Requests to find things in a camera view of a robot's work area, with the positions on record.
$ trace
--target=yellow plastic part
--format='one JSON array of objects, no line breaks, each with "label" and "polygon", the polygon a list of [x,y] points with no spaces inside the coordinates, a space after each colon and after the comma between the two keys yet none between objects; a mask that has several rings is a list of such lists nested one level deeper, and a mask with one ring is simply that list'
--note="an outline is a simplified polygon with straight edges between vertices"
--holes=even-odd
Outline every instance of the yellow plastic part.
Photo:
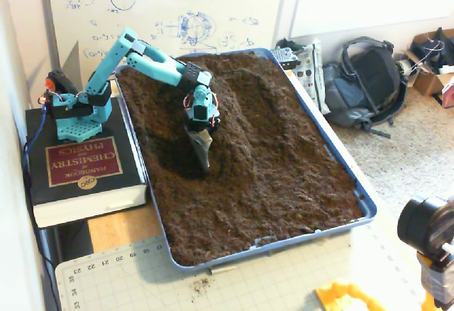
[{"label": "yellow plastic part", "polygon": [[[353,298],[362,300],[369,311],[385,311],[378,300],[371,298],[358,285],[341,279],[321,286],[315,289],[315,292],[325,311],[344,311],[352,305]],[[421,311],[441,311],[441,309],[435,307],[433,297],[428,292],[426,292],[426,300],[421,306]]]},{"label": "yellow plastic part", "polygon": [[426,300],[424,300],[423,305],[421,305],[421,311],[441,311],[440,308],[435,307],[435,302],[433,301],[433,297],[427,291],[426,291]]}]

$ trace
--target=wooden table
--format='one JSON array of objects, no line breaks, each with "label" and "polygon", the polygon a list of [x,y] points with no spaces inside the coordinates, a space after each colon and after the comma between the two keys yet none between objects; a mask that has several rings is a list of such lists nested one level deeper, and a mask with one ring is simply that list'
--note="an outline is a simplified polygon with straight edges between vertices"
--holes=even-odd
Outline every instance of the wooden table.
[{"label": "wooden table", "polygon": [[94,253],[161,234],[153,202],[88,221]]}]

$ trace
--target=book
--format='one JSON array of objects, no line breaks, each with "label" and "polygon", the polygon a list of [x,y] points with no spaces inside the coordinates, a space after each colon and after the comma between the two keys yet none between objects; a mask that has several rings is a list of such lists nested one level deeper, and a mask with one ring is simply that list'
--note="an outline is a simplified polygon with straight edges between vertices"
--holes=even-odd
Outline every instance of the book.
[{"label": "book", "polygon": [[[112,112],[102,124],[102,132],[81,143],[58,140],[55,120],[46,116],[28,155],[38,227],[145,204],[146,172],[133,128],[121,101],[113,97],[111,103]],[[26,111],[28,140],[41,118],[41,109]]]}]

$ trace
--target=teal robotic arm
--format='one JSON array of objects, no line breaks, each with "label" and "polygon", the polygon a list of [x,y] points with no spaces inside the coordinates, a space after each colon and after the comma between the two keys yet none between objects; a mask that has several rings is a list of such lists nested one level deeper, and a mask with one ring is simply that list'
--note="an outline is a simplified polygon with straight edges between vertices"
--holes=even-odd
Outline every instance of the teal robotic arm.
[{"label": "teal robotic arm", "polygon": [[187,95],[184,123],[202,167],[208,170],[211,134],[218,128],[220,114],[216,95],[210,90],[211,74],[192,63],[177,61],[126,29],[92,74],[85,91],[78,94],[49,94],[58,139],[82,142],[102,131],[111,113],[111,87],[108,78],[126,57],[129,67],[153,79],[181,89]]}]

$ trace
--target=backpack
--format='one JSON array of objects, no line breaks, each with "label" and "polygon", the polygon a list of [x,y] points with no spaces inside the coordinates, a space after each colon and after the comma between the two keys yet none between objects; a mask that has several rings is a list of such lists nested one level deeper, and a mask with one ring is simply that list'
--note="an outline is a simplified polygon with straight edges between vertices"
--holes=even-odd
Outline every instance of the backpack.
[{"label": "backpack", "polygon": [[[370,47],[351,58],[348,47],[367,43]],[[331,113],[325,118],[344,127],[354,127],[380,136],[391,135],[371,129],[389,121],[403,107],[408,78],[400,73],[392,59],[394,46],[367,36],[343,45],[340,63],[323,66],[325,102]]]}]

